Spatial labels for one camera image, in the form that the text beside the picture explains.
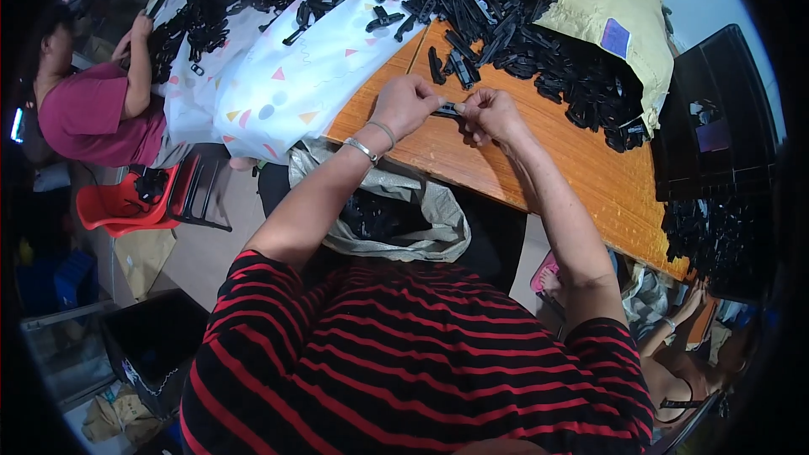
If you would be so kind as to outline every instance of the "red and black striped shirt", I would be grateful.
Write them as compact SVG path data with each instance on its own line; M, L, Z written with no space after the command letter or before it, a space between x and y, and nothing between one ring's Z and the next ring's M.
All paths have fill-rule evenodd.
M626 327L557 341L452 264L360 261L303 292L242 253L220 291L180 408L186 450L452 452L523 438L551 453L635 453L652 411Z

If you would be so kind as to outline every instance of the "white wall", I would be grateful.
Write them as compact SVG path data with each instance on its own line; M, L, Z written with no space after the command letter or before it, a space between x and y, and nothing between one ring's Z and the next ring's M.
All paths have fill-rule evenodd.
M747 14L741 0L663 0L672 10L669 19L674 27L675 45L687 50L702 42L725 25L736 23L741 27L747 45L758 66L761 82L767 90L770 107L773 110L775 128L779 140L786 135L781 97L778 84L764 50L761 38Z

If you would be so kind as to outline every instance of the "hand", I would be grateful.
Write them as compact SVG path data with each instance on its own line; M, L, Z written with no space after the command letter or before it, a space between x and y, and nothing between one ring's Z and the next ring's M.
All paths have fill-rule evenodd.
M456 104L455 110L466 121L466 131L478 147L493 139L508 150L515 139L532 136L514 99L503 90L477 90L466 101Z
M677 310L677 313L672 316L672 321L676 325L680 325L687 319L691 318L697 308L705 303L705 296L707 295L705 289L705 281L697 280L691 288L688 289L688 293L685 296L685 300L683 301L680 309Z
M141 11L137 14L129 32L133 40L145 41L154 27L155 23L147 16L147 12Z
M118 42L118 45L115 46L115 51L113 51L113 58L112 62L120 62L121 60L125 59L129 56L129 43L132 41L132 30L124 34L124 37Z
M408 74L390 80L382 88L370 119L387 125L399 141L414 133L446 101L423 77Z

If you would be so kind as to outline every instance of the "pink shirt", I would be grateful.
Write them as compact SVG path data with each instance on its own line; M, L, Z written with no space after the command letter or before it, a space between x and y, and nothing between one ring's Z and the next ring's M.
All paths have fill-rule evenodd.
M38 113L48 145L63 157L98 166L151 166L166 128L163 98L152 95L140 116L121 121L127 84L126 72L107 63L56 85Z

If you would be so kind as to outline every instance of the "wooden table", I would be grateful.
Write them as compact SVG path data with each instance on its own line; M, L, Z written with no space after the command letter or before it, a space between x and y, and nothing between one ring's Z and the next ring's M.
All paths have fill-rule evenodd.
M390 78L415 72L432 84L427 51L435 46L441 60L447 59L450 45L443 36L446 25L434 21L423 35L399 50L359 89L326 137L342 142L359 130L368 120L379 90ZM532 80L518 80L491 65L480 69L480 78L482 81L476 88L482 85L501 88L514 97L528 126L579 195L608 246L674 278L685 276L688 260L666 259L668 240L660 229L663 206L654 200L649 145L616 153L604 143L601 131L594 134L573 126L565 117L566 105L556 105L540 96ZM461 89L454 75L448 76L446 85L434 88L450 102L462 102L469 93ZM495 146L476 149L465 145L454 120L428 118L424 126L402 140L386 157L529 211L506 157Z

